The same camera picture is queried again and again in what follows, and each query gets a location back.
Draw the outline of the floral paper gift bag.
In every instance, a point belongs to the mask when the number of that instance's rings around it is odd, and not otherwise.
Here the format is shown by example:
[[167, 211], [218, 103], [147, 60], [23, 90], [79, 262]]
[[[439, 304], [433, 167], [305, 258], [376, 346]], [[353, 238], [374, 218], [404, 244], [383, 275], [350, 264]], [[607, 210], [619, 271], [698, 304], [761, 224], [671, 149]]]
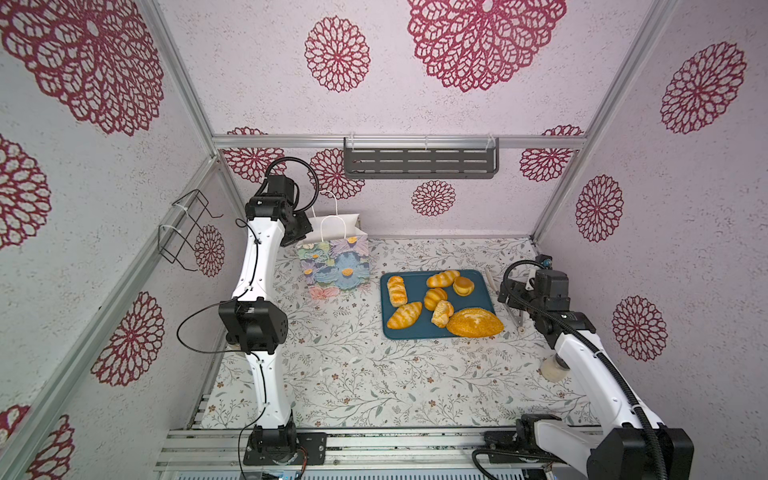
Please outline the floral paper gift bag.
[[334, 212], [318, 216], [311, 208], [312, 231], [295, 248], [313, 300], [355, 290], [371, 277], [369, 237], [360, 228], [359, 215], [340, 213], [338, 196], [324, 193], [334, 200]]

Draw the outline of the small twisted bread piece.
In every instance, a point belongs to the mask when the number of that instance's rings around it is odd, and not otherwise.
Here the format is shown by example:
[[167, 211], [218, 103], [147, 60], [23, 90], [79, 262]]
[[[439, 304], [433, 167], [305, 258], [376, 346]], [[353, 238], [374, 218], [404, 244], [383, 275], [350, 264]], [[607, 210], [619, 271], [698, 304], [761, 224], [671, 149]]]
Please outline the small twisted bread piece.
[[446, 328], [453, 314], [453, 305], [448, 300], [440, 300], [433, 310], [431, 323], [438, 328]]

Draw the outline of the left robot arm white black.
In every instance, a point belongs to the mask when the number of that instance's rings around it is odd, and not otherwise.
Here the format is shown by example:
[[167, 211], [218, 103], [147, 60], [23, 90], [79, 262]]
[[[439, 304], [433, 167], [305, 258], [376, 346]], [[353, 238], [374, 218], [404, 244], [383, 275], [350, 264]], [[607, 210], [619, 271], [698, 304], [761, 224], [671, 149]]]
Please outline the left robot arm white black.
[[299, 448], [290, 401], [282, 384], [281, 346], [289, 330], [287, 314], [274, 301], [277, 253], [306, 224], [283, 195], [256, 195], [236, 225], [246, 231], [239, 280], [230, 300], [218, 307], [227, 341], [249, 364], [259, 412], [248, 447], [254, 454], [294, 455]]

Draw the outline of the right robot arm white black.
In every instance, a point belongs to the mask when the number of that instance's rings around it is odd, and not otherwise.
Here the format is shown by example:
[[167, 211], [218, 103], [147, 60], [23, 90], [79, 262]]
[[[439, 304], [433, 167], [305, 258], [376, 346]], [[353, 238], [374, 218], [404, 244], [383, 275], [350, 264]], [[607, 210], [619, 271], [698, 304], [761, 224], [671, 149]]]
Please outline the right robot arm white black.
[[694, 445], [671, 428], [629, 385], [609, 356], [588, 317], [570, 308], [568, 276], [534, 262], [532, 279], [517, 281], [505, 270], [499, 302], [529, 315], [564, 368], [596, 411], [601, 436], [588, 435], [553, 415], [526, 414], [516, 423], [513, 455], [554, 457], [588, 479], [686, 479]]

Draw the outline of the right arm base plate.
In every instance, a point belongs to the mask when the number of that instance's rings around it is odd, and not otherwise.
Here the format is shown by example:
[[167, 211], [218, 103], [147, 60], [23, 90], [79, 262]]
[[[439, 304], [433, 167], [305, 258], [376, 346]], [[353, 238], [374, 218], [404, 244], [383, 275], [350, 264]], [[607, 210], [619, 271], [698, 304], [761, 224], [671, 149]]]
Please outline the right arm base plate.
[[516, 430], [489, 430], [483, 434], [485, 447], [491, 450], [488, 459], [492, 464], [503, 462], [533, 462], [533, 450], [525, 438], [520, 439]]

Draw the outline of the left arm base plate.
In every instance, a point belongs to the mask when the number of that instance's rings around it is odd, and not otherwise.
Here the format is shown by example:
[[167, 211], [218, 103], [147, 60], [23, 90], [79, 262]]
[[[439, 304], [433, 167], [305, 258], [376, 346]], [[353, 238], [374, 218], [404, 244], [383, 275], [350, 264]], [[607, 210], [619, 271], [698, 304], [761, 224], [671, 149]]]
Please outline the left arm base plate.
[[243, 464], [263, 467], [323, 465], [327, 440], [326, 432], [299, 432], [293, 426], [256, 427], [248, 438]]

